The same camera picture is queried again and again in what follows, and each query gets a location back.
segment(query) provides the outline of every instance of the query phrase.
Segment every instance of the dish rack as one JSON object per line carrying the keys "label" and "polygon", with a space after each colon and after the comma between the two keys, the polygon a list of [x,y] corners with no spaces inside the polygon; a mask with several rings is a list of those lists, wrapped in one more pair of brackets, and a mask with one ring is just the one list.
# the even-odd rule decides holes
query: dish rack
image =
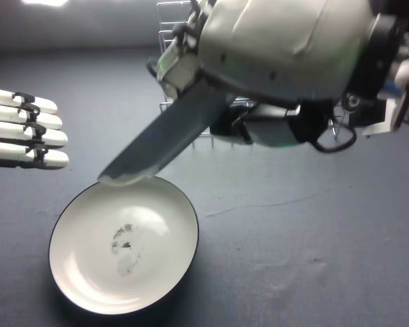
{"label": "dish rack", "polygon": [[[190,1],[169,1],[169,2],[161,2],[157,5],[157,15],[159,18],[159,44],[161,54],[167,49],[167,47],[174,41],[174,35],[172,34],[172,29],[177,24],[187,23],[188,17],[190,16],[191,5]],[[160,111],[163,112],[166,110],[171,103],[168,102],[168,98],[164,93],[165,101],[160,104]],[[253,101],[244,98],[238,97],[233,106],[247,106],[250,107],[253,105]],[[343,110],[336,114],[337,118],[341,118],[341,122],[344,122],[346,118],[346,113]],[[341,124],[335,124],[332,120],[329,121],[329,129],[333,132],[333,137],[335,140],[338,140],[339,131],[341,129]],[[200,137],[210,137],[213,145],[213,136],[206,130],[203,132]]]}

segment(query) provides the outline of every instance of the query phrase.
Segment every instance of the white plate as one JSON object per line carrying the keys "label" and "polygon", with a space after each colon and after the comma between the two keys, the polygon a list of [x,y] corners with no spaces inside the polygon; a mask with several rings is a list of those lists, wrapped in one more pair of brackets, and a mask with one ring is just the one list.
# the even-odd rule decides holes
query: white plate
{"label": "white plate", "polygon": [[160,178],[127,187],[97,183],[62,212],[50,240],[50,269],[79,307],[132,313],[178,284],[197,244],[196,212],[173,184]]}

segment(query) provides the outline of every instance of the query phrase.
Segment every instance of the gray wall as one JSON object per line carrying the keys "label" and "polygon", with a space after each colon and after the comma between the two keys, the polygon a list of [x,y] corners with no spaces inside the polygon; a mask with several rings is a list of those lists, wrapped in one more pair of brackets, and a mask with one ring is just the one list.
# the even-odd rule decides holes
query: gray wall
{"label": "gray wall", "polygon": [[[148,55],[0,57],[0,89],[57,102],[71,161],[0,169],[0,327],[99,326],[58,312],[48,241],[67,203],[158,114]],[[200,220],[189,285],[164,326],[409,326],[408,128],[337,155],[199,140],[161,175]]]}

